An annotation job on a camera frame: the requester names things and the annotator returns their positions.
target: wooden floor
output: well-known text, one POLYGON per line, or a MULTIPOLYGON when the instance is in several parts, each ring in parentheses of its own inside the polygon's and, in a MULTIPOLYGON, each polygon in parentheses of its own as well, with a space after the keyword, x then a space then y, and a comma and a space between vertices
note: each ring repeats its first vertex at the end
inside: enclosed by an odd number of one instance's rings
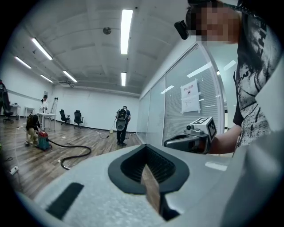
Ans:
MULTIPOLYGON (((5 161, 3 166, 6 170, 9 170, 15 165, 19 166, 18 174, 16 173, 13 176, 7 174, 7 176, 11 178, 11 183, 15 190, 22 192, 31 199, 33 199, 43 187, 67 171, 61 167, 58 162, 59 159, 88 152, 88 150, 82 148, 69 149, 56 145, 53 145, 52 150, 46 152, 35 148, 33 145, 26 147, 24 145, 26 140, 24 123, 26 119, 21 118, 18 121, 14 119, 13 124, 9 122, 3 124, 2 120, 3 117, 0 117, 1 156, 3 160, 9 157, 13 158, 11 161, 5 161)), ((52 130, 48 132, 48 135, 50 140, 62 145, 71 143, 92 148, 92 153, 89 156, 64 162, 65 166, 72 168, 72 166, 89 157, 122 148, 116 145, 116 132, 110 134, 108 139, 101 139, 98 132, 100 132, 101 137, 104 138, 106 138, 109 133, 108 131, 88 128, 74 129, 72 125, 60 125, 59 122, 56 122, 56 132, 52 130)), ((126 138, 125 143, 127 143, 127 146, 141 144, 139 138, 133 133, 126 133, 126 138)))

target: paper sign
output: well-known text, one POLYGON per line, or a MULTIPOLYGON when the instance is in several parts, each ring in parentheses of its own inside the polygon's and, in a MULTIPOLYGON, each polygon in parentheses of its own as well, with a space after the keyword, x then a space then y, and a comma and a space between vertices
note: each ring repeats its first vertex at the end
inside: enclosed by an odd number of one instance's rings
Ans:
POLYGON ((181 112, 200 111, 197 81, 181 87, 181 112))

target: ceiling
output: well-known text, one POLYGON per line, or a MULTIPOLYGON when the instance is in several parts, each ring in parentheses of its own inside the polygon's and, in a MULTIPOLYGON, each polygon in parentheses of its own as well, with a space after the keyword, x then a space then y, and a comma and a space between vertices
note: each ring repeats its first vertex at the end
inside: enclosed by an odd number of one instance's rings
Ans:
POLYGON ((184 18, 186 7, 186 0, 47 0, 15 30, 9 51, 55 83, 71 81, 66 70, 78 81, 76 87, 140 94, 180 39, 174 23, 184 18), (127 55, 120 53, 123 9, 134 11, 127 55), (104 27, 112 32, 105 35, 104 27), (126 86, 121 86, 122 71, 126 86))

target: desk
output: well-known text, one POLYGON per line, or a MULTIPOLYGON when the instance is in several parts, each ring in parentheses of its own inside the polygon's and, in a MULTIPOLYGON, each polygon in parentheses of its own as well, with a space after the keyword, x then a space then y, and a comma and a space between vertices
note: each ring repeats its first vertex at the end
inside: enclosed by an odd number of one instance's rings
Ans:
POLYGON ((16 114, 15 114, 15 115, 19 115, 19 114, 18 114, 18 108, 20 109, 20 113, 21 113, 21 106, 19 106, 19 105, 14 105, 14 104, 10 104, 10 107, 15 107, 15 108, 17 108, 17 111, 16 111, 16 114))
POLYGON ((32 110, 32 114, 34 114, 35 108, 25 106, 25 117, 27 119, 28 110, 32 110))
POLYGON ((54 117, 54 131, 55 131, 55 123, 56 123, 56 114, 51 113, 37 113, 38 115, 42 116, 41 120, 41 130, 44 131, 44 119, 48 117, 48 127, 50 129, 50 117, 54 117))

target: forearm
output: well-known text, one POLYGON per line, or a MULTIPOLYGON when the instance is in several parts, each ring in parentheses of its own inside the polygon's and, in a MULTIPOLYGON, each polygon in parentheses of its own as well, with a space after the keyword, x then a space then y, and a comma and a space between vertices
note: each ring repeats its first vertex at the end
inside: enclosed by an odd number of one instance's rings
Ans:
POLYGON ((228 132, 217 135, 212 141, 209 153, 226 154, 234 152, 240 133, 241 127, 239 125, 235 125, 228 132))

